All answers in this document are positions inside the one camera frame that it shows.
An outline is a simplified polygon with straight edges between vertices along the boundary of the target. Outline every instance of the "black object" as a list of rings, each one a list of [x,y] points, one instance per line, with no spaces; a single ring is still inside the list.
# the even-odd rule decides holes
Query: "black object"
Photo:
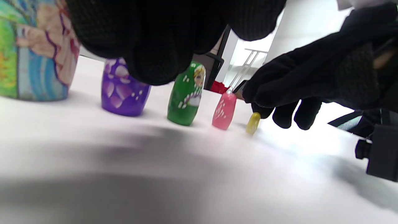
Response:
[[[243,80],[233,91],[233,93],[242,93],[243,88],[245,87],[247,80]]]
[[[398,182],[398,114],[380,110],[381,124],[376,124],[372,142],[359,140],[355,148],[357,159],[367,158],[366,173]]]
[[[212,50],[227,24],[246,41],[276,27],[286,0],[66,0],[81,44],[104,58],[123,57],[137,80],[162,85],[194,54]]]
[[[211,72],[207,76],[206,82],[205,82],[205,90],[210,90],[214,81],[216,80],[217,75],[220,72],[222,65],[224,64],[224,59],[222,59],[221,56],[215,55],[212,53],[207,53],[206,56],[208,56],[214,60]]]

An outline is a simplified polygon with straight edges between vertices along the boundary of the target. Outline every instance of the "white wall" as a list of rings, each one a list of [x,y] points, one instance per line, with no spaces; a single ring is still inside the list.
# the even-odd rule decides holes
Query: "white wall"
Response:
[[[236,44],[238,42],[238,36],[231,30],[229,33],[228,39],[225,44],[224,51],[222,53],[222,58],[224,59],[224,64],[222,65],[219,74],[216,77],[217,82],[223,82],[225,75],[228,71],[229,64],[231,63],[232,56],[234,54],[234,50]]]
[[[336,0],[288,0],[265,62],[338,31],[349,12]]]

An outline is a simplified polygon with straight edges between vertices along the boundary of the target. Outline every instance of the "matryoshka doll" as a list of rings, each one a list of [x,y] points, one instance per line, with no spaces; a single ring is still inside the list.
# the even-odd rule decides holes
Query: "matryoshka doll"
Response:
[[[227,130],[234,117],[236,106],[236,95],[232,93],[232,87],[222,94],[219,103],[217,104],[216,110],[213,114],[212,125],[220,128],[221,130]]]
[[[102,108],[124,116],[142,114],[150,85],[132,78],[123,58],[107,59],[102,77]]]
[[[171,92],[167,119],[180,125],[190,126],[199,108],[206,69],[197,62],[179,74]]]

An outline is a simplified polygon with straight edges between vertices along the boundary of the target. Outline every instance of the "green nesting doll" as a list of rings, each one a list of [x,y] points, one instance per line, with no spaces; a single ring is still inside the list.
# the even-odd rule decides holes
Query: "green nesting doll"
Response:
[[[199,108],[202,97],[206,69],[197,62],[179,74],[173,86],[169,100],[167,119],[185,126],[190,126]]]

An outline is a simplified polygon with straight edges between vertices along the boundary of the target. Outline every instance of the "white surface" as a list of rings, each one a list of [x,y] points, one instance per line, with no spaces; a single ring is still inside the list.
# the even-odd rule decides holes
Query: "white surface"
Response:
[[[102,69],[80,57],[62,102],[0,98],[1,224],[398,222],[398,185],[365,174],[355,136],[265,120],[250,137],[242,101],[217,130],[220,95],[207,91],[193,126],[178,126],[165,119],[170,85],[143,117],[117,116],[100,108]]]
[[[231,30],[231,32],[229,32],[228,39],[226,40],[225,48],[221,56],[222,59],[224,59],[224,64],[221,66],[221,69],[216,77],[217,82],[222,83],[224,81],[238,39],[238,36]]]

